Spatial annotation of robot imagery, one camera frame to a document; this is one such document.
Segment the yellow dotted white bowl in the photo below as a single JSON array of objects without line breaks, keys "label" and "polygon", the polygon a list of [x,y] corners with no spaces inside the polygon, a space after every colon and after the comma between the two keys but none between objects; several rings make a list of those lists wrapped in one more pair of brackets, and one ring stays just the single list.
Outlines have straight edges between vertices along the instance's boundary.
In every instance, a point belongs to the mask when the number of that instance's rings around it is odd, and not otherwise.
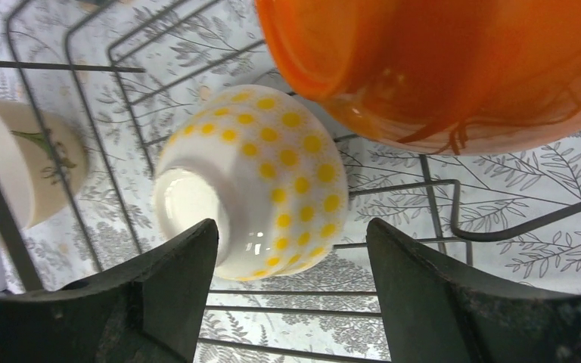
[{"label": "yellow dotted white bowl", "polygon": [[346,172],[326,128],[299,101],[263,85],[211,97],[169,137],[154,170],[162,235],[214,220],[214,274],[226,280],[319,264],[343,231],[348,203]]}]

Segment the orange bowl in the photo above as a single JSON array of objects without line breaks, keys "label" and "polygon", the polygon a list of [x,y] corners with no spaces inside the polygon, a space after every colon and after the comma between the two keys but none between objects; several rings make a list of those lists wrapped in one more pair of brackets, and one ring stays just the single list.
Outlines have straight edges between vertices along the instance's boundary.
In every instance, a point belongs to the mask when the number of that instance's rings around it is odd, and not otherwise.
[{"label": "orange bowl", "polygon": [[280,74],[364,138],[422,154],[581,129],[581,1],[257,1]]}]

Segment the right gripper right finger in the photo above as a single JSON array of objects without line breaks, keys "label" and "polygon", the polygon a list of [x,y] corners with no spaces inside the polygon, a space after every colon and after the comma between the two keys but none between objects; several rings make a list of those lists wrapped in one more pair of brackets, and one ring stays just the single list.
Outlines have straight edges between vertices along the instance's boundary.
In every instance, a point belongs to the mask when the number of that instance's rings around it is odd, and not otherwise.
[{"label": "right gripper right finger", "polygon": [[366,241],[392,361],[581,362],[581,295],[490,275],[382,219]]}]

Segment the cream white bowl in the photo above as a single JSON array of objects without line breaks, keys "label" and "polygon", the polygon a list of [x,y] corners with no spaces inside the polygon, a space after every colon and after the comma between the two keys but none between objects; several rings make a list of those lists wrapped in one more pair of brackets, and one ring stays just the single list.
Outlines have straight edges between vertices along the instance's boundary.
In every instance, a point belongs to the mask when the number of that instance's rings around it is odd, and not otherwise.
[{"label": "cream white bowl", "polygon": [[0,187],[21,228],[38,225],[67,206],[61,173],[76,194],[89,168],[67,119],[47,111],[42,116],[44,130],[31,106],[0,100]]}]

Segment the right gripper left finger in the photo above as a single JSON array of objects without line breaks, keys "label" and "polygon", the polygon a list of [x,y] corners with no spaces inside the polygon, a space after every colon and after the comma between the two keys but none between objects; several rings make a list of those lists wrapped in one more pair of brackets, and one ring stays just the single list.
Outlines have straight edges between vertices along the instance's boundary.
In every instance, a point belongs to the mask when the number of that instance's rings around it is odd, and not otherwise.
[{"label": "right gripper left finger", "polygon": [[216,264],[211,219],[56,290],[0,297],[0,362],[190,362]]}]

